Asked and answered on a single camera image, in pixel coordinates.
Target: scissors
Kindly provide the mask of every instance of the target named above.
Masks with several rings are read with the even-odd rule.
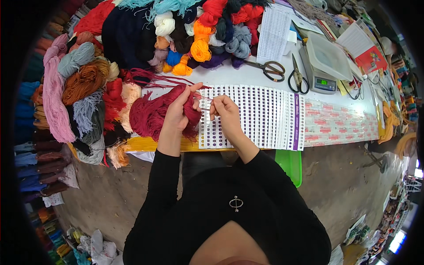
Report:
[[[295,93],[301,93],[303,95],[307,94],[309,92],[309,83],[308,80],[306,80],[305,77],[302,76],[302,74],[299,72],[299,68],[297,67],[297,63],[296,63],[296,59],[294,58],[294,55],[292,53],[292,59],[293,59],[293,72],[290,74],[289,76],[289,88],[291,89],[291,91],[295,92]],[[294,90],[290,84],[290,79],[294,77],[294,81],[296,83],[296,90]],[[302,79],[305,81],[306,84],[306,91],[303,92],[302,91]]]
[[[284,81],[284,73],[286,72],[286,69],[284,69],[284,67],[280,63],[277,63],[276,61],[268,61],[264,64],[258,64],[258,63],[254,63],[254,62],[251,62],[251,61],[244,60],[244,63],[247,64],[247,65],[262,69],[262,71],[264,72],[264,75],[274,82]],[[270,76],[269,74],[279,75],[279,76],[281,76],[281,79],[275,79],[274,77]]]

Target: gray yarn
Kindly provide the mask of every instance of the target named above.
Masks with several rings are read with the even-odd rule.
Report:
[[[316,8],[307,4],[304,0],[286,0],[295,9],[294,12],[299,12],[305,17],[313,20],[323,20],[329,26],[336,27],[336,22],[333,17],[326,13],[322,8]]]
[[[94,44],[84,42],[78,49],[63,56],[57,66],[57,71],[64,79],[68,79],[68,77],[79,70],[79,67],[88,64],[94,59],[94,51]]]
[[[86,133],[81,141],[88,145],[98,141],[101,136],[103,136],[103,128],[105,122],[105,103],[104,101],[99,102],[96,105],[97,110],[93,112],[91,116],[91,122],[93,124],[93,129]]]
[[[102,96],[103,93],[98,90],[73,104],[74,121],[77,122],[77,128],[80,135],[88,133],[93,129],[91,117],[94,111],[98,110],[96,105],[102,101]]]
[[[252,33],[243,23],[233,25],[233,28],[233,39],[225,44],[225,50],[238,58],[246,59],[250,54],[249,45],[252,41]]]
[[[103,155],[105,152],[105,139],[103,137],[103,134],[100,135],[100,138],[98,141],[92,143],[89,145],[91,150],[91,155],[86,156],[81,151],[77,149],[77,156],[81,160],[81,162],[92,164],[92,165],[98,165],[103,160]]]

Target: pink yarn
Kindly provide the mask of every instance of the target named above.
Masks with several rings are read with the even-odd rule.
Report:
[[[67,34],[57,37],[43,58],[43,106],[50,132],[58,142],[74,142],[68,112],[62,103],[63,79],[57,71],[61,57],[66,54]]]

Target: digital scale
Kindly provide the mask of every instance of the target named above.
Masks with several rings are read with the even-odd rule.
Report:
[[[305,46],[300,48],[299,54],[302,59],[303,66],[305,67],[310,89],[324,94],[336,93],[337,79],[312,66]]]

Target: white plastic bag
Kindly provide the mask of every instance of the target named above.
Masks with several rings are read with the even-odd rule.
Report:
[[[340,244],[331,252],[328,265],[343,265],[343,251]]]

